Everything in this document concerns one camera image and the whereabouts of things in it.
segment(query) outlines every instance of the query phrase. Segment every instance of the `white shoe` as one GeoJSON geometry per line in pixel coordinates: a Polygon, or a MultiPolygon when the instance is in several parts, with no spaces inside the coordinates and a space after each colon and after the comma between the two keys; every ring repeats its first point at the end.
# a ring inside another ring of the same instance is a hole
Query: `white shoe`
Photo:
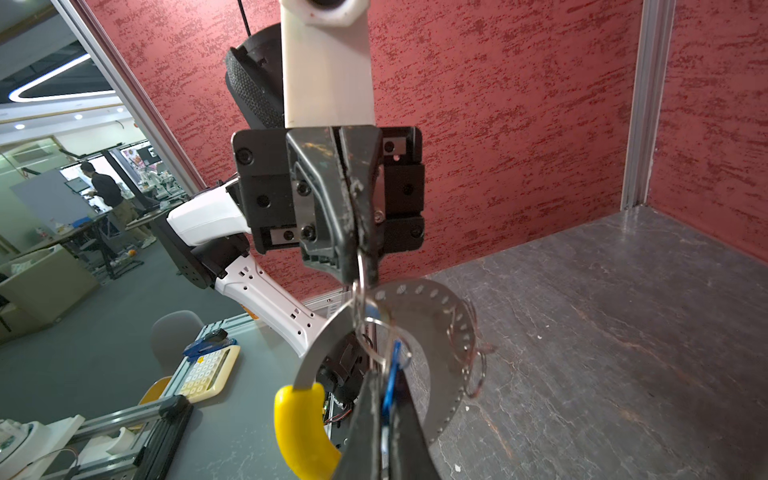
{"type": "Polygon", "coordinates": [[[142,243],[142,244],[141,244],[141,248],[147,248],[147,247],[149,247],[149,246],[150,246],[152,243],[155,243],[155,242],[157,242],[157,237],[149,237],[149,238],[147,238],[147,239],[144,241],[144,243],[142,243]]]}

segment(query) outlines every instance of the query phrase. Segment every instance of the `black ceiling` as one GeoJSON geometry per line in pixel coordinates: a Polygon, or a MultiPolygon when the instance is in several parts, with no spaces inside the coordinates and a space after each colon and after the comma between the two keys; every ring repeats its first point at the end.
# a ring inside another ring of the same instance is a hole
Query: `black ceiling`
{"type": "MultiPolygon", "coordinates": [[[[85,49],[79,42],[75,41],[13,75],[3,78],[0,81],[0,104],[14,103],[8,99],[8,95],[16,88],[66,65],[68,62],[85,55],[85,53],[85,49]]],[[[30,88],[22,94],[22,97],[47,97],[49,95],[77,94],[111,89],[112,87],[107,83],[93,60],[88,59],[40,85],[30,88]]]]}

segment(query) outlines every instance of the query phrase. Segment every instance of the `red wall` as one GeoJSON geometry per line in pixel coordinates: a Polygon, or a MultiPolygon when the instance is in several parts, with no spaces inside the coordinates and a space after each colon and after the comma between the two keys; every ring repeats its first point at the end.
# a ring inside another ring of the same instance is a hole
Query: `red wall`
{"type": "MultiPolygon", "coordinates": [[[[235,0],[86,0],[207,182],[246,128],[224,84],[244,40],[235,0]]],[[[277,0],[244,2],[255,31],[277,0]]],[[[640,0],[373,0],[380,125],[418,125],[425,243],[385,259],[417,276],[618,211],[640,0]]],[[[296,252],[259,261],[299,297],[334,282],[296,252]]]]}
{"type": "Polygon", "coordinates": [[[768,260],[768,2],[677,0],[651,206],[768,260]]]}

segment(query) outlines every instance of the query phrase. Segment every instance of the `floor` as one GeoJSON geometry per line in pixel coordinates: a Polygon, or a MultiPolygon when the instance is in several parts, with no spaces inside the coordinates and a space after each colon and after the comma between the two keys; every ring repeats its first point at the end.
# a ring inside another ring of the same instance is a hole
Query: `floor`
{"type": "Polygon", "coordinates": [[[139,258],[144,265],[96,290],[60,323],[0,345],[0,418],[95,418],[136,405],[162,376],[149,343],[155,320],[192,310],[212,323],[243,312],[178,276],[159,242],[139,258]]]}
{"type": "Polygon", "coordinates": [[[642,207],[433,275],[498,353],[452,478],[768,478],[768,267],[642,207]]]}

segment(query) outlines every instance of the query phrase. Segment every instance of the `computer monitor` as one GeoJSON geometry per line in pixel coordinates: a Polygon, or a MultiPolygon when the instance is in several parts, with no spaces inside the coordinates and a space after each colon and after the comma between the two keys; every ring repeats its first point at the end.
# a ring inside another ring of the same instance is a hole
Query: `computer monitor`
{"type": "Polygon", "coordinates": [[[64,182],[67,187],[70,187],[72,191],[75,193],[80,193],[83,190],[87,190],[91,188],[91,185],[88,185],[85,180],[83,180],[80,177],[73,178],[72,180],[67,180],[64,182]]]}
{"type": "Polygon", "coordinates": [[[152,164],[156,164],[161,160],[161,158],[158,157],[156,153],[154,153],[154,147],[152,146],[139,148],[136,150],[136,152],[139,154],[139,157],[141,157],[141,160],[144,161],[144,165],[148,167],[152,164]]]}

